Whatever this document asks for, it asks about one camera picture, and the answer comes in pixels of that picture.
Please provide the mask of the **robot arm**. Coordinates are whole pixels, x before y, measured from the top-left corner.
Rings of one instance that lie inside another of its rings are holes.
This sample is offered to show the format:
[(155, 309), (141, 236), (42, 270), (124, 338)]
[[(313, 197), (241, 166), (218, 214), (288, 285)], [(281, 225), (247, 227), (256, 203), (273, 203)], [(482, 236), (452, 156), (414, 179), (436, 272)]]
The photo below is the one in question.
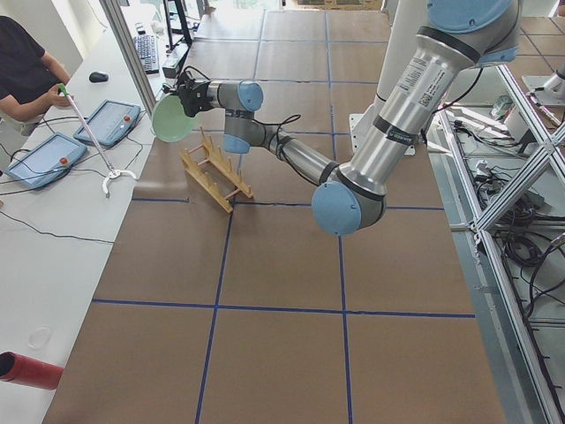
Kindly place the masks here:
[(185, 71), (175, 91), (188, 117), (224, 111), (225, 151), (246, 154), (265, 148), (315, 185), (311, 205), (317, 224), (330, 234), (349, 235), (382, 218), (388, 178), (458, 73), (516, 57), (519, 1), (430, 1), (426, 13), (412, 59), (346, 163), (308, 147), (281, 123), (257, 120), (263, 92), (255, 82), (195, 79)]

